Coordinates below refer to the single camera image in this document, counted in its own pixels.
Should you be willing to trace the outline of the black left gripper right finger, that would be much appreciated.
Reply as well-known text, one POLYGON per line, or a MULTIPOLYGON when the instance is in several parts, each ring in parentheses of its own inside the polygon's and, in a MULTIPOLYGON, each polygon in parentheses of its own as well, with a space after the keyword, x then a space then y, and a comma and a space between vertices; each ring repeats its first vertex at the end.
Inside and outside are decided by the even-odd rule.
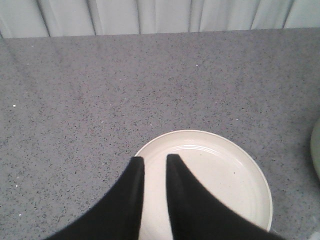
POLYGON ((214 197, 178 154, 166 158, 166 198, 175 240, 280 240, 214 197))

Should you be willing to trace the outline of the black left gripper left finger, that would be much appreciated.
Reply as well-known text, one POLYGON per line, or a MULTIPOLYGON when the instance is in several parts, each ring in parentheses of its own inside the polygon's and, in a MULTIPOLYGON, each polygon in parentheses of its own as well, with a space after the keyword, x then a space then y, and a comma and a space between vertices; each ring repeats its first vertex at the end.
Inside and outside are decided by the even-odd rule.
POLYGON ((88 212, 48 240, 137 240, 144 200, 145 165, 132 157, 126 169, 88 212))

